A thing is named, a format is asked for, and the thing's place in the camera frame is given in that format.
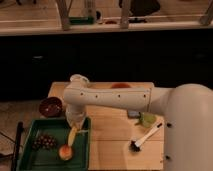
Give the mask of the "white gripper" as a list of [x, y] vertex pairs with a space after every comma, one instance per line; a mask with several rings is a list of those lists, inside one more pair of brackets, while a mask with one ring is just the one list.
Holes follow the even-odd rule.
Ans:
[[83, 129], [86, 113], [84, 111], [76, 111], [68, 107], [65, 112], [66, 120], [71, 128], [78, 127], [79, 130]]

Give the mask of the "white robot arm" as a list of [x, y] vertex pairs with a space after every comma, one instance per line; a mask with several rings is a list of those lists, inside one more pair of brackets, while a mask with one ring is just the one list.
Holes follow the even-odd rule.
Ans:
[[63, 91], [69, 121], [87, 105], [150, 112], [164, 117], [164, 171], [213, 171], [213, 90], [200, 84], [175, 88], [95, 89], [79, 74]]

